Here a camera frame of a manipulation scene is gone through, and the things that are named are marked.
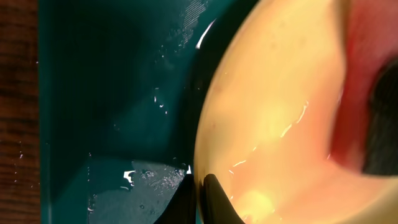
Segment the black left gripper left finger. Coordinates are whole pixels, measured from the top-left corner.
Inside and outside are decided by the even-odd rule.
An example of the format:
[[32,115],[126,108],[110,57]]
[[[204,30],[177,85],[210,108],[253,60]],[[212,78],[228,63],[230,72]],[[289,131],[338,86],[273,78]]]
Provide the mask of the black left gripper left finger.
[[154,224],[196,224],[197,195],[192,174],[181,181],[164,212]]

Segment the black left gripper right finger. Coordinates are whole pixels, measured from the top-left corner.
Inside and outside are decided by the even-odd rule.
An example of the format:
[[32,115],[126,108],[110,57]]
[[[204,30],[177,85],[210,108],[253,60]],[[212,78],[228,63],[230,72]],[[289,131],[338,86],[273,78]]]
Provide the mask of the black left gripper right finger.
[[214,174],[201,185],[201,215],[204,224],[244,224]]

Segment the yellow-green plate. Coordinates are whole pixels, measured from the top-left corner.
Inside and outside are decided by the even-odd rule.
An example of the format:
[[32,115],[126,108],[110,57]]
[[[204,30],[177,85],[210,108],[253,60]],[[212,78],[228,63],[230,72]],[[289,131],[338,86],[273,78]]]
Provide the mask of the yellow-green plate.
[[194,176],[216,175],[244,223],[396,223],[397,175],[331,158],[350,1],[259,1],[201,111]]

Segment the red black sponge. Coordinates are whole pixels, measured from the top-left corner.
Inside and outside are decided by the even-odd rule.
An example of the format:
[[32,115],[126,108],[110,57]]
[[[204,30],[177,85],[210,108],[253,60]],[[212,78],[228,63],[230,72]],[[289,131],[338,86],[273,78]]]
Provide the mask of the red black sponge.
[[367,175],[397,175],[397,0],[350,1],[347,71],[331,158]]

